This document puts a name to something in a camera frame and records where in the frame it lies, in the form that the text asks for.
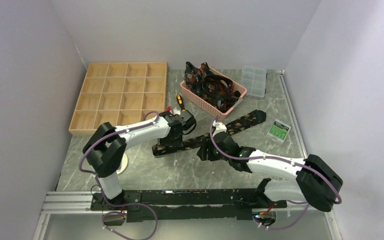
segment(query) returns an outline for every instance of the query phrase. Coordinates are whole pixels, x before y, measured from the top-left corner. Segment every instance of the floor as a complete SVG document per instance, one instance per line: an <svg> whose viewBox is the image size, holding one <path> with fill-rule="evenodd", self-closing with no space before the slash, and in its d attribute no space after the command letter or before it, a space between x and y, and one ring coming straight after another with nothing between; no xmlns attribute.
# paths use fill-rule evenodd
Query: floor
<svg viewBox="0 0 384 240"><path fill-rule="evenodd" d="M218 70L236 82L241 81L242 70ZM290 131L282 145L276 145L265 138L275 119L293 126L282 85L274 70L267 71L266 95L263 99L245 96L237 108L223 121L224 123L243 116L255 109L267 113L266 122L239 132L233 139L240 146L254 147L269 154L290 158L303 157L294 131ZM180 83L183 80L183 70L169 70L167 74L166 105L178 107L175 96L181 93ZM208 132L213 117L200 107L184 99L185 107L197 120L197 127L183 139L196 137ZM57 191L86 191L94 184L91 174L79 171L79 160L82 148L89 140L85 136L73 136L59 178ZM219 188L255 188L260 181L269 177L264 174L238 172L224 161L200 161L197 149L172 153L160 158L154 158L151 146L157 140L144 142L129 149L128 168L119 175L119 180L127 190L158 190L158 189L219 189ZM92 169L87 162L85 169Z"/></svg>

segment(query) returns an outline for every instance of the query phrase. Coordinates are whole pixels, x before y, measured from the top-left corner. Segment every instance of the white round object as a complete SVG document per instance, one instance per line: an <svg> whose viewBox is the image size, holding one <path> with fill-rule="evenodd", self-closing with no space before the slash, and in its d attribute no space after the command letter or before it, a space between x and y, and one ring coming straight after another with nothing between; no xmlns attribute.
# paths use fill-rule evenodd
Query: white round object
<svg viewBox="0 0 384 240"><path fill-rule="evenodd" d="M127 158L127 155L124 153L123 158L121 159L120 167L117 169L117 175L124 173L128 165L129 165L129 159Z"/></svg>

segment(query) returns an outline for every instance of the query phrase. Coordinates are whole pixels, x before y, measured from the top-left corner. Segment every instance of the black and yellow screwdriver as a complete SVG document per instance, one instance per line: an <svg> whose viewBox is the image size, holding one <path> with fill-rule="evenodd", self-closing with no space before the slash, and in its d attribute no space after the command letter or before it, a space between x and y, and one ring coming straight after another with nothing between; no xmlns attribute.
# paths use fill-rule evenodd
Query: black and yellow screwdriver
<svg viewBox="0 0 384 240"><path fill-rule="evenodd" d="M179 106L180 106L180 110L181 110L182 112L184 112L184 111L185 111L185 105L183 104L183 98L182 98L182 96L180 96L180 94L178 94L178 95L176 96L176 100L177 100L177 103L178 103Z"/></svg>

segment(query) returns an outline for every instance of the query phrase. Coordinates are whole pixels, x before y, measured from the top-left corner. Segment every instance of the plastic container lid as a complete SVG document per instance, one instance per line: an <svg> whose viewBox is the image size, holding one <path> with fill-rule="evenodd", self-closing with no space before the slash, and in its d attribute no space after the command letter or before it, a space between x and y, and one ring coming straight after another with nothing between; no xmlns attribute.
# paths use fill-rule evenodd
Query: plastic container lid
<svg viewBox="0 0 384 240"><path fill-rule="evenodd" d="M240 84L248 90L247 95L262 98L266 94L266 78L266 69L244 66Z"/></svg>

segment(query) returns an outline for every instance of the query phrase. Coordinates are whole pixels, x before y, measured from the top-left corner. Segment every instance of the green label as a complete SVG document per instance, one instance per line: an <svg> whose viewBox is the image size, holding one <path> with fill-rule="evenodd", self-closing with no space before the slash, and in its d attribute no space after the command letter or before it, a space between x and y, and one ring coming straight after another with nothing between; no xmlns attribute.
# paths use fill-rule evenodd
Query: green label
<svg viewBox="0 0 384 240"><path fill-rule="evenodd" d="M285 126L280 122L274 121L273 126L271 126L269 133L283 141L285 140L286 134L288 133L288 131L289 131L288 126Z"/></svg>

